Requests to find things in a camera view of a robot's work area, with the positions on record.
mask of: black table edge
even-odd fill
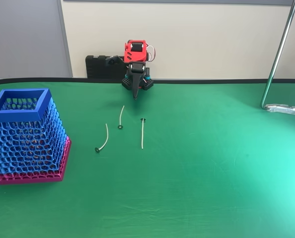
[[[94,78],[4,78],[0,84],[24,82],[71,82],[71,83],[121,83],[120,79]],[[233,83],[267,83],[267,79],[187,79],[187,80],[154,80],[155,84],[233,84]],[[295,83],[295,79],[274,79],[273,83]]]

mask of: white cable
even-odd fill
[[[152,62],[155,59],[155,48],[153,46],[147,46],[147,49],[148,49],[148,47],[152,47],[153,48],[153,59],[152,60],[149,60],[149,62]]]
[[[148,52],[147,54],[148,54],[148,60],[146,62],[149,62],[149,60],[152,58],[152,55],[150,52]]]
[[[142,120],[142,139],[141,139],[141,148],[143,149],[143,128],[144,128],[144,119]]]
[[[108,138],[109,138],[109,131],[108,131],[108,125],[107,125],[107,123],[106,123],[106,128],[107,128],[107,139],[106,139],[106,142],[103,144],[103,146],[101,146],[100,148],[99,148],[99,150],[102,150],[102,148],[107,144],[107,142],[108,142]]]
[[[120,113],[119,125],[121,125],[121,116],[122,116],[123,108],[124,108],[124,106],[122,107],[122,110],[121,110],[121,113]]]

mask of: mesh basket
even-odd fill
[[[49,89],[0,92],[0,181],[62,179],[70,144]]]

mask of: green table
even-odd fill
[[[295,238],[295,116],[260,109],[264,87],[0,85],[50,88],[73,142],[63,182],[0,185],[0,238]]]

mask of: pink base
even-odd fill
[[[60,164],[59,171],[13,173],[13,174],[5,174],[5,175],[0,174],[0,185],[62,181],[64,179],[66,164],[67,164],[71,145],[72,145],[72,141],[67,136],[65,146],[64,146],[64,154]]]

